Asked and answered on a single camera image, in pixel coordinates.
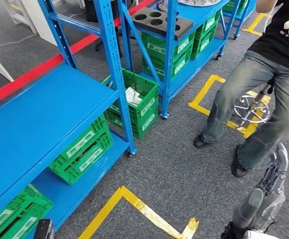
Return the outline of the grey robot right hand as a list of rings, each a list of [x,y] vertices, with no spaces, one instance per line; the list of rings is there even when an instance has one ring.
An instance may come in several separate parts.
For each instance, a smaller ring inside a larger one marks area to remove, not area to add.
[[[232,224],[237,233],[265,232],[275,222],[276,214],[286,200],[284,183],[289,166],[287,151],[283,143],[278,143],[270,158],[263,177],[234,209]]]

